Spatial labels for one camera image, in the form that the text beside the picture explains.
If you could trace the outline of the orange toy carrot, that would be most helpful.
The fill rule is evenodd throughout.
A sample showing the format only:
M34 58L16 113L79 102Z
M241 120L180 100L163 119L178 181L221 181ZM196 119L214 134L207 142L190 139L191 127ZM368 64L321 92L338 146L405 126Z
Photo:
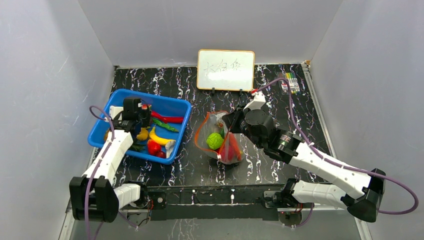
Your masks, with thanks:
M232 133L229 134L228 158L233 162L240 162L242 160L242 153L239 148L239 142L236 140Z

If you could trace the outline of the red toy apple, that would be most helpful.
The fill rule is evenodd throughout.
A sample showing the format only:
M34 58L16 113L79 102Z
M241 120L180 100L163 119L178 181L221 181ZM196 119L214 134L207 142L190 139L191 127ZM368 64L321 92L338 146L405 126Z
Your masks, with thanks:
M234 149L230 145L224 146L220 151L220 161L224 164L231 164L234 157Z

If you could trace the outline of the green toy cabbage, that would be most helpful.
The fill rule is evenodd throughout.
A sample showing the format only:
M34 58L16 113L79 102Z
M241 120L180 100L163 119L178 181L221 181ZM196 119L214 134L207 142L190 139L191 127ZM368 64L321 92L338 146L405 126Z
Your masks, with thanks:
M211 150L219 149L223 143L224 138L218 132L211 133L206 139L206 144Z

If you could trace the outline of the clear orange zip bag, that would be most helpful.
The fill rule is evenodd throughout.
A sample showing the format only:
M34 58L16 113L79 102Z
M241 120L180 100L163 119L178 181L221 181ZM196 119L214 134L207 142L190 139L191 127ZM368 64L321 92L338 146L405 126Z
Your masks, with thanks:
M208 112L195 133L194 142L209 157L225 165L231 165L240 163L245 156L239 141L223 120L227 113L227 111Z

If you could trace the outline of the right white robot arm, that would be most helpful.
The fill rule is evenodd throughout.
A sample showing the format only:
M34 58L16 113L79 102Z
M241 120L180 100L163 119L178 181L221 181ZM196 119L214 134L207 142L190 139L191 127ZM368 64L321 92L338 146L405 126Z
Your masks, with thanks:
M383 174L377 168L368 172L350 170L339 160L330 157L333 165L323 159L323 153L314 153L300 136L275 125L271 116L261 109L238 108L222 117L231 133L245 135L257 148L276 161L312 172L326 183L310 183L290 178L272 202L295 207L314 203L347 210L355 218L374 223L377 220L385 181L376 176Z

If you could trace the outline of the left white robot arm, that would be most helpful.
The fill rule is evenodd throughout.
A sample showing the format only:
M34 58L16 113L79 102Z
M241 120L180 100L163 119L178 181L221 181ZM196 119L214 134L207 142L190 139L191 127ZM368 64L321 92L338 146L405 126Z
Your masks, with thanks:
M138 126L145 127L151 120L151 109L143 100L127 97L117 113L95 114L108 124L109 131L101 150L82 176L74 176L69 183L70 203L75 220L113 222L127 205L146 208L151 200L143 183L129 181L113 187L113 178L125 153L134 144Z

